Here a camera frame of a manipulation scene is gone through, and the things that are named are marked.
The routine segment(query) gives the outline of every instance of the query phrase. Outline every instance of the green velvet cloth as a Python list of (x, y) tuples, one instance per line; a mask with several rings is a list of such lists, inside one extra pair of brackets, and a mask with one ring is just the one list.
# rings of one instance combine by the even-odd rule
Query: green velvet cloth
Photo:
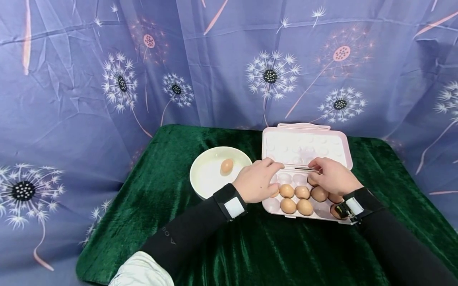
[[(167, 125), (158, 130), (76, 266), (80, 280), (108, 284), (158, 227), (201, 200), (189, 170), (203, 151), (231, 146), (260, 159), (262, 132)], [(353, 172), (458, 275), (458, 236), (381, 140), (349, 138)], [(388, 285), (354, 227), (291, 219), (262, 205), (219, 229), (184, 266), (176, 285)]]

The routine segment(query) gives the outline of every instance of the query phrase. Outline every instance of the hand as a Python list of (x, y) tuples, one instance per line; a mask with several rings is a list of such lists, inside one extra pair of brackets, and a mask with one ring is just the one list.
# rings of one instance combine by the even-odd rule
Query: hand
[(282, 163), (274, 162), (271, 158), (257, 160), (251, 166), (244, 167), (232, 183), (247, 204), (259, 203), (276, 193), (280, 183), (270, 183), (272, 177), (280, 169)]
[(309, 167), (321, 170), (321, 174), (310, 173), (310, 179), (329, 193), (344, 196), (363, 187), (354, 174), (344, 165), (330, 158), (315, 158)]

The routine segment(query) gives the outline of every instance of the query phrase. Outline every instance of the left hand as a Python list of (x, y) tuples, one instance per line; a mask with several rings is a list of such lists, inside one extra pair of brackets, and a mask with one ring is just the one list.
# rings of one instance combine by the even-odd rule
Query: left hand
[(247, 204), (259, 203), (276, 193), (280, 183), (270, 183), (272, 177), (285, 166), (271, 158), (257, 160), (251, 166), (243, 167), (232, 183)]

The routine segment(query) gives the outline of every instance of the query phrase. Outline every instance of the metal device on wrist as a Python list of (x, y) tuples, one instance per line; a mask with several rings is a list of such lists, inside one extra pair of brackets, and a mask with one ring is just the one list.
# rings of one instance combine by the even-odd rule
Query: metal device on wrist
[(349, 218), (352, 222), (361, 223), (365, 216), (385, 208), (367, 188), (357, 189), (343, 199), (344, 202), (338, 204), (335, 210), (342, 219)]
[(228, 221), (232, 221), (236, 217), (247, 213), (246, 202), (232, 184), (227, 184), (218, 192), (214, 193), (213, 198)]

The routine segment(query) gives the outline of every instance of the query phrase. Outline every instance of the black sleeve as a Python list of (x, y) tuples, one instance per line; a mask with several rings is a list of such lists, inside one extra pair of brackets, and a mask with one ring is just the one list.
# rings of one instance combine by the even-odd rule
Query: black sleeve
[(458, 285), (453, 273), (388, 210), (364, 217), (359, 229), (392, 285)]
[[(232, 184), (225, 188), (234, 188)], [(140, 251), (149, 254), (174, 279), (189, 255), (227, 222), (211, 197), (187, 209), (149, 237)]]

